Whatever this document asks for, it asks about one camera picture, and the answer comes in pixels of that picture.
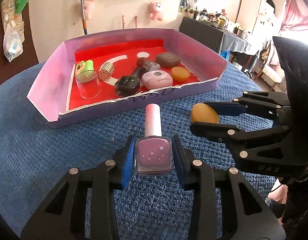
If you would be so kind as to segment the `person's right hand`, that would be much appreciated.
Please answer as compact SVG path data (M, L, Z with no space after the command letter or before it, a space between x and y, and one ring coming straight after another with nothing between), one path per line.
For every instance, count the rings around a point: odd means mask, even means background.
M268 198L275 200L280 204L285 204L287 201L287 192L288 192L287 185L280 185L279 187L277 187L275 190L272 190L268 194Z

